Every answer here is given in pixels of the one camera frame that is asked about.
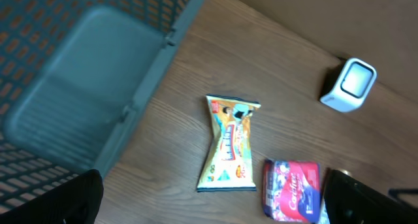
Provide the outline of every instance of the pink package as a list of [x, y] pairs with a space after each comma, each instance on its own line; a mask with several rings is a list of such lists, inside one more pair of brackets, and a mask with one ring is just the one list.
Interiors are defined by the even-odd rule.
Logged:
[[266, 160], [263, 209], [276, 221], [317, 222], [319, 165], [314, 162]]

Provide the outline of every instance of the plastic basket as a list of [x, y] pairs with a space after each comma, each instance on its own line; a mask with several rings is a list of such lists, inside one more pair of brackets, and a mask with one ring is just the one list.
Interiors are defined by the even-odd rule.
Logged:
[[118, 160], [204, 0], [0, 0], [0, 213]]

